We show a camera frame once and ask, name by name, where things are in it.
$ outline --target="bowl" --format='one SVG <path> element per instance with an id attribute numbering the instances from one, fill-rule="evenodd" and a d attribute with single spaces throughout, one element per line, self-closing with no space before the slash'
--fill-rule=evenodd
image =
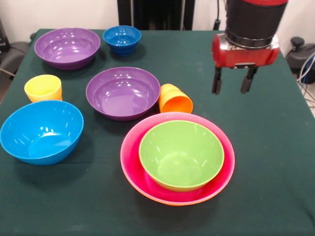
<path id="1" fill-rule="evenodd" d="M 83 28 L 62 28 L 42 35 L 35 42 L 35 53 L 50 66 L 77 70 L 94 58 L 100 46 L 96 33 Z"/>
<path id="2" fill-rule="evenodd" d="M 154 126 L 170 120 L 188 120 L 210 129 L 221 141 L 224 163 L 216 177 L 204 186 L 189 192 L 175 192 L 157 184 L 144 170 L 139 159 L 139 146 L 143 136 Z M 232 178 L 235 167 L 233 146 L 224 132 L 209 120 L 188 113 L 161 113 L 137 123 L 125 136 L 120 161 L 128 182 L 147 198 L 170 206 L 186 206 L 207 201 L 219 194 Z"/>
<path id="3" fill-rule="evenodd" d="M 25 84 L 24 91 L 31 102 L 63 100 L 61 81 L 54 75 L 39 75 L 31 78 Z"/>
<path id="4" fill-rule="evenodd" d="M 132 26 L 115 26 L 106 30 L 103 39 L 119 56 L 127 56 L 136 49 L 141 32 Z"/>
<path id="5" fill-rule="evenodd" d="M 77 145 L 83 116 L 73 105 L 48 100 L 16 110 L 0 131 L 3 149 L 34 165 L 52 165 L 65 159 Z"/>
<path id="6" fill-rule="evenodd" d="M 139 148 L 140 162 L 161 186 L 192 191 L 212 180 L 224 161 L 216 135 L 191 121 L 173 120 L 149 130 Z"/>
<path id="7" fill-rule="evenodd" d="M 93 77 L 87 85 L 90 105 L 110 119 L 127 121 L 144 115 L 158 100 L 160 85 L 150 72 L 116 67 Z"/>

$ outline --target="green tablecloth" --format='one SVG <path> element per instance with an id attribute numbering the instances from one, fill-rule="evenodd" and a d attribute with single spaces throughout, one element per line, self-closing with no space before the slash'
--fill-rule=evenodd
<path id="1" fill-rule="evenodd" d="M 96 32 L 101 37 L 102 30 Z M 64 101 L 83 113 L 85 128 L 76 150 L 54 166 L 24 164 L 0 148 L 0 235 L 315 235 L 315 120 L 284 58 L 259 69 L 245 95 L 240 87 L 246 71 L 224 70 L 216 96 L 211 94 L 213 36 L 209 31 L 143 31 L 131 56 L 119 58 L 102 42 L 95 60 L 75 72 L 51 68 L 32 48 L 0 105 L 0 124 L 29 103 L 27 80 L 54 74 L 62 80 Z M 139 120 L 109 120 L 85 97 L 89 80 L 116 66 L 140 67 L 161 85 L 176 84 L 194 101 L 194 114 L 228 135 L 236 166 L 218 196 L 171 207 L 130 186 L 119 153 L 125 134 Z"/>

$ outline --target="cup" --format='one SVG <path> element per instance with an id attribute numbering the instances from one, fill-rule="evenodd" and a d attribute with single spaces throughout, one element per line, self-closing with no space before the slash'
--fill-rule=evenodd
<path id="1" fill-rule="evenodd" d="M 161 86 L 161 93 L 160 96 L 158 98 L 158 102 L 161 100 L 161 97 L 167 93 L 168 91 L 172 91 L 172 90 L 178 90 L 180 91 L 179 88 L 177 88 L 176 86 L 172 85 L 172 84 L 165 84 Z"/>
<path id="2" fill-rule="evenodd" d="M 31 78 L 25 84 L 24 91 L 31 102 L 63 100 L 61 81 L 54 75 L 39 75 Z"/>
<path id="3" fill-rule="evenodd" d="M 164 112 L 192 113 L 192 100 L 180 90 L 170 90 L 160 96 L 159 110 Z"/>

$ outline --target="blue bowl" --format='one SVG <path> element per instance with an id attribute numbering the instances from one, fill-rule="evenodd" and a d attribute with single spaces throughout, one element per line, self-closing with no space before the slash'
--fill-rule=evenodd
<path id="1" fill-rule="evenodd" d="M 41 101 L 15 111 L 0 130 L 4 150 L 33 165 L 53 165 L 75 148 L 83 130 L 83 116 L 63 101 Z"/>
<path id="2" fill-rule="evenodd" d="M 132 26 L 115 26 L 106 30 L 103 39 L 119 56 L 127 56 L 136 49 L 141 32 Z"/>

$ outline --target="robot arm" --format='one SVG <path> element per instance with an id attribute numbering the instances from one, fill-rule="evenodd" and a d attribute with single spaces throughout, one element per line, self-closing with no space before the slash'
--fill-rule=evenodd
<path id="1" fill-rule="evenodd" d="M 241 93 L 250 90 L 258 67 L 272 64 L 280 46 L 275 35 L 288 0 L 228 0 L 224 33 L 212 44 L 216 72 L 212 93 L 219 94 L 223 67 L 248 68 Z"/>

